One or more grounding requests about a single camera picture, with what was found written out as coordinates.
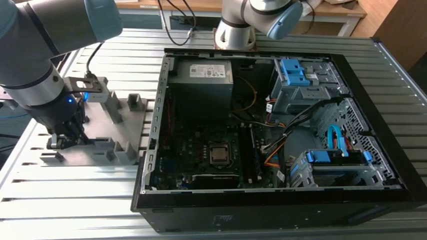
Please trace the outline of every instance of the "slotted aluminum surface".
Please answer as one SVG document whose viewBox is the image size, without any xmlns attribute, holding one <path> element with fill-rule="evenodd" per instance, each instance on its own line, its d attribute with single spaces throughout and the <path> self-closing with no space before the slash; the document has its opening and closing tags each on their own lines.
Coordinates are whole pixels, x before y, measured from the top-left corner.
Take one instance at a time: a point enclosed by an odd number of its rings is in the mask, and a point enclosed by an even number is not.
<svg viewBox="0 0 427 240">
<path fill-rule="evenodd" d="M 187 32 L 173 31 L 171 35 L 183 41 Z M 386 56 L 382 46 L 367 38 L 323 36 L 289 36 L 283 41 L 274 41 L 259 35 L 257 41 L 261 51 L 346 55 L 427 183 L 425 96 Z M 66 76 L 83 76 L 86 62 L 97 46 L 91 45 L 74 53 L 63 69 Z M 142 98 L 151 100 L 149 109 L 153 110 L 163 49 L 174 47 L 162 30 L 126 29 L 103 45 L 93 60 L 91 70 L 98 76 L 109 78 L 109 88 L 117 91 L 119 98 L 139 93 Z M 185 48 L 213 49 L 214 34 L 197 32 Z M 142 150 L 149 145 L 151 119 L 153 112 L 149 112 Z M 37 144 L 31 142 L 31 136 L 41 131 L 33 121 L 0 172 L 0 233 L 4 239 L 427 238 L 423 233 L 427 230 L 427 206 L 391 213 L 354 227 L 158 234 L 141 214 L 130 210 L 137 166 L 42 166 L 38 157 L 30 154 L 30 148 Z"/>
</svg>

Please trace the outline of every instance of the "wooden table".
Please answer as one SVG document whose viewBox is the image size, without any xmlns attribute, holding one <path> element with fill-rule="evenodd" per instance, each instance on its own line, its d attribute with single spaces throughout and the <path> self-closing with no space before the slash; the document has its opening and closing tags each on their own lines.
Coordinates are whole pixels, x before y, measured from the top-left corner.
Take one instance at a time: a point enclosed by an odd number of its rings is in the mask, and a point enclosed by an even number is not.
<svg viewBox="0 0 427 240">
<path fill-rule="evenodd" d="M 171 6 L 167 0 L 161 0 L 163 6 L 163 14 L 166 18 L 166 26 L 171 29 L 171 16 L 182 16 L 182 13 Z M 182 0 L 171 0 L 171 2 L 191 15 L 187 6 Z M 198 17 L 222 17 L 223 0 L 187 0 L 194 13 Z M 118 3 L 122 14 L 159 15 L 158 0 L 139 0 L 139 2 Z M 343 23 L 338 36 L 349 37 L 362 18 L 367 16 L 367 12 L 361 5 L 355 9 L 343 8 L 341 4 L 330 4 L 326 1 L 315 8 L 315 22 Z M 301 21 L 310 22 L 311 14 L 302 17 Z"/>
</svg>

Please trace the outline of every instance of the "electrical cable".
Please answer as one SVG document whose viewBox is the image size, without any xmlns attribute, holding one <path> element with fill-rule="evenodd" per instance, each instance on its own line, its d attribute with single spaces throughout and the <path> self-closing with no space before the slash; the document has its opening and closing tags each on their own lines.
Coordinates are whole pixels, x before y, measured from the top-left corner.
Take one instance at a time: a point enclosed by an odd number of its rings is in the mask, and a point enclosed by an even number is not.
<svg viewBox="0 0 427 240">
<path fill-rule="evenodd" d="M 93 74 L 91 70 L 90 70 L 90 65 L 93 62 L 93 58 L 95 57 L 97 53 L 99 52 L 102 46 L 103 46 L 103 42 L 98 45 L 98 47 L 95 48 L 91 56 L 89 57 L 87 63 L 86 63 L 86 77 L 87 78 L 97 78 L 97 76 Z"/>
<path fill-rule="evenodd" d="M 309 108 L 306 108 L 295 117 L 294 119 L 289 122 L 286 125 L 283 132 L 282 132 L 282 137 L 270 143 L 263 150 L 269 150 L 273 148 L 273 146 L 278 145 L 290 135 L 293 128 L 297 127 L 301 123 L 306 122 L 311 118 L 311 114 L 314 111 L 322 107 L 326 104 L 331 103 L 339 103 L 345 98 L 343 97 L 333 97 L 331 99 L 321 100 L 318 101 L 314 105 L 311 105 Z"/>
<path fill-rule="evenodd" d="M 190 22 L 190 23 L 193 23 L 193 25 L 195 26 L 195 20 L 197 19 L 193 19 L 193 22 L 190 21 L 190 17 L 186 15 L 186 13 L 183 12 L 183 10 L 171 2 L 171 0 L 167 0 L 167 2 L 169 2 L 169 4 L 171 4 L 171 6 L 181 12 L 181 14 L 186 17 L 186 19 L 187 19 L 187 21 Z"/>
<path fill-rule="evenodd" d="M 17 143 L 15 143 L 15 144 L 11 144 L 11 145 L 7 145 L 7 146 L 2 146 L 2 147 L 0 147 L 0 150 L 2 150 L 2 149 L 6 149 L 6 148 L 10 148 L 10 147 L 15 147 L 15 145 L 17 145 Z"/>
<path fill-rule="evenodd" d="M 0 150 L 0 153 L 3 153 L 3 152 L 6 152 L 6 151 L 10 151 L 10 150 L 12 150 L 15 148 L 15 146 L 11 146 L 10 148 L 3 148 L 2 150 Z"/>
<path fill-rule="evenodd" d="M 274 155 L 277 154 L 277 152 L 281 150 L 281 148 L 285 146 L 286 144 L 286 141 L 278 146 L 278 148 L 273 151 L 273 153 L 270 154 L 270 156 L 267 157 L 266 161 L 265 161 L 265 165 L 267 166 L 273 166 L 273 167 L 277 167 L 277 168 L 281 168 L 281 165 L 279 164 L 275 164 L 275 163 L 270 163 L 270 159 L 273 159 Z"/>
<path fill-rule="evenodd" d="M 237 109 L 237 110 L 233 110 L 234 113 L 235 113 L 235 112 L 242 112 L 242 111 L 250 109 L 250 108 L 254 106 L 255 102 L 257 102 L 257 90 L 255 90 L 253 84 L 251 84 L 243 77 L 241 77 L 241 76 L 235 76 L 235 78 L 242 79 L 242 80 L 246 82 L 246 84 L 249 85 L 249 87 L 250 87 L 251 90 L 253 90 L 254 99 L 253 99 L 253 103 L 250 104 L 250 106 L 247 106 L 247 107 L 245 107 L 245 108 L 241 108 L 241 109 Z"/>
<path fill-rule="evenodd" d="M 0 138 L 21 139 L 21 136 L 0 133 Z"/>
<path fill-rule="evenodd" d="M 183 15 L 187 17 L 187 15 L 185 14 L 185 12 L 171 3 L 171 1 L 167 0 L 167 2 L 173 5 L 173 7 L 175 7 L 182 13 Z M 193 10 L 193 8 L 189 6 L 189 3 L 186 0 L 183 0 L 191 14 L 193 14 L 193 18 L 194 18 L 194 24 L 193 24 L 193 28 L 190 29 L 189 31 L 189 34 L 187 34 L 187 39 L 183 43 L 178 43 L 173 36 L 171 36 L 171 33 L 170 33 L 170 30 L 169 30 L 169 27 L 167 27 L 167 20 L 166 20 L 166 15 L 165 15 L 165 11 L 163 11 L 163 5 L 161 3 L 161 0 L 158 0 L 158 5 L 159 5 L 159 8 L 161 8 L 161 15 L 162 15 L 162 20 L 163 20 L 163 25 L 165 25 L 165 30 L 166 30 L 166 33 L 167 33 L 167 36 L 169 36 L 169 39 L 171 40 L 171 42 L 177 45 L 177 46 L 183 46 L 186 45 L 186 43 L 189 42 L 190 38 L 193 37 L 193 33 L 194 33 L 194 30 L 197 28 L 197 15 L 195 15 L 195 12 Z"/>
<path fill-rule="evenodd" d="M 266 124 L 269 124 L 269 125 L 277 125 L 275 123 L 271 123 L 270 122 L 270 117 L 271 117 L 271 115 L 273 115 L 273 113 L 270 112 L 269 114 L 267 114 L 267 117 L 266 117 Z M 286 127 L 286 125 L 282 123 L 282 122 L 279 122 L 279 125 L 285 128 Z"/>
<path fill-rule="evenodd" d="M 310 8 L 311 8 L 311 11 L 313 11 L 313 14 L 311 14 L 311 22 L 310 22 L 310 25 L 309 25 L 309 29 L 307 29 L 307 31 L 303 33 L 303 35 L 306 35 L 306 34 L 311 31 L 311 29 L 314 28 L 317 12 L 315 12 L 314 6 L 310 4 L 309 0 L 303 0 L 303 1 L 309 4 L 309 6 L 310 6 Z"/>
<path fill-rule="evenodd" d="M 265 124 L 262 122 L 258 122 L 258 121 L 249 121 L 249 120 L 243 119 L 242 117 L 239 117 L 234 112 L 231 113 L 231 115 L 242 122 L 251 123 L 251 124 L 258 124 L 258 125 L 262 125 L 262 126 L 270 127 L 270 128 L 275 128 L 277 127 L 274 125 L 267 125 L 267 124 Z"/>
<path fill-rule="evenodd" d="M 29 113 L 25 113 L 22 115 L 15 115 L 15 116 L 0 116 L 0 119 L 14 119 L 14 118 L 19 118 L 29 115 Z"/>
</svg>

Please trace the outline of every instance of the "black cable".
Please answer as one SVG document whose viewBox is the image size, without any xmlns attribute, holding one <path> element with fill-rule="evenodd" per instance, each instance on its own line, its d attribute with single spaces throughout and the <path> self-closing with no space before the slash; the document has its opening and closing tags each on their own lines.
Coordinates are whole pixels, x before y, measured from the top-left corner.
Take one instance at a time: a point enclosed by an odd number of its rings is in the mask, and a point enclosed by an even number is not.
<svg viewBox="0 0 427 240">
<path fill-rule="evenodd" d="M 303 1 L 309 4 L 309 6 L 310 6 L 310 8 L 311 8 L 311 11 L 313 11 L 311 22 L 310 22 L 310 25 L 309 25 L 309 29 L 307 29 L 307 31 L 303 33 L 303 35 L 306 35 L 306 34 L 311 31 L 311 29 L 314 28 L 317 12 L 315 12 L 314 6 L 310 4 L 309 0 L 303 0 Z"/>
<path fill-rule="evenodd" d="M 17 144 L 11 144 L 11 145 L 7 145 L 7 146 L 0 146 L 0 150 L 2 150 L 2 149 L 6 149 L 6 148 L 8 148 L 8 147 L 15 147 L 15 145 L 17 145 Z"/>
<path fill-rule="evenodd" d="M 183 10 L 171 2 L 171 0 L 167 0 L 167 2 L 169 2 L 169 4 L 171 4 L 171 6 L 181 12 L 181 14 L 186 17 L 186 19 L 187 19 L 187 21 L 190 22 L 190 23 L 193 23 L 193 25 L 195 26 L 197 24 L 195 24 L 195 21 L 197 21 L 197 19 L 194 18 L 193 19 L 193 22 L 190 21 L 190 17 L 186 15 L 186 13 L 183 12 Z"/>
<path fill-rule="evenodd" d="M 167 2 L 173 5 L 173 7 L 175 7 L 181 12 L 182 14 L 187 17 L 187 15 L 185 14 L 185 12 L 171 3 L 170 0 L 167 0 Z M 161 3 L 161 0 L 158 0 L 158 4 L 159 4 L 159 7 L 161 7 L 161 12 L 162 12 L 162 19 L 163 19 L 163 24 L 165 24 L 165 29 L 166 29 L 166 33 L 167 33 L 167 36 L 169 36 L 169 39 L 171 40 L 171 42 L 177 45 L 177 46 L 183 46 L 186 45 L 186 43 L 189 42 L 190 38 L 193 37 L 193 33 L 194 33 L 194 30 L 197 28 L 197 15 L 195 15 L 195 12 L 194 10 L 191 9 L 191 7 L 189 6 L 189 3 L 186 0 L 183 0 L 191 14 L 193 14 L 193 18 L 194 18 L 194 24 L 193 24 L 193 28 L 190 29 L 189 31 L 189 35 L 187 35 L 187 39 L 183 43 L 178 43 L 173 36 L 171 36 L 171 33 L 170 33 L 170 30 L 169 30 L 169 27 L 167 27 L 167 20 L 166 20 L 166 15 L 165 15 L 165 11 L 163 11 L 163 6 L 162 6 L 162 3 Z"/>
<path fill-rule="evenodd" d="M 237 115 L 234 112 L 231 113 L 231 115 L 233 115 L 238 120 L 241 120 L 241 121 L 245 122 L 245 123 L 258 124 L 258 125 L 262 125 L 262 126 L 269 127 L 269 128 L 275 128 L 275 127 L 277 127 L 275 125 L 269 125 L 269 124 L 265 124 L 265 123 L 258 122 L 258 121 L 246 120 L 246 119 L 243 119 L 239 115 Z"/>
<path fill-rule="evenodd" d="M 7 149 L 2 149 L 0 150 L 0 153 L 3 153 L 3 152 L 6 152 L 6 151 L 10 151 L 10 150 L 12 150 L 15 148 L 15 146 L 12 146 L 12 147 L 10 147 L 10 148 L 7 148 Z"/>
<path fill-rule="evenodd" d="M 95 51 L 93 52 L 91 56 L 89 57 L 87 63 L 86 63 L 86 77 L 87 78 L 97 78 L 95 74 L 93 74 L 91 70 L 90 70 L 90 64 L 93 61 L 93 58 L 95 57 L 97 53 L 99 52 L 102 46 L 103 46 L 103 42 L 98 45 L 98 47 L 95 48 Z"/>
<path fill-rule="evenodd" d="M 263 150 L 269 150 L 270 148 L 273 148 L 273 146 L 278 145 L 282 141 L 285 141 L 293 131 L 293 128 L 297 127 L 301 123 L 306 122 L 311 117 L 313 117 L 313 113 L 315 112 L 315 110 L 322 107 L 326 104 L 331 104 L 331 103 L 339 103 L 343 101 L 343 97 L 333 97 L 331 99 L 326 99 L 326 100 L 321 100 L 318 101 L 314 105 L 311 105 L 309 108 L 306 108 L 295 117 L 294 119 L 289 122 L 289 124 L 286 125 L 283 132 L 282 132 L 282 136 L 281 138 L 274 141 L 273 143 L 270 143 Z"/>
<path fill-rule="evenodd" d="M 0 138 L 21 139 L 21 136 L 0 133 Z"/>
</svg>

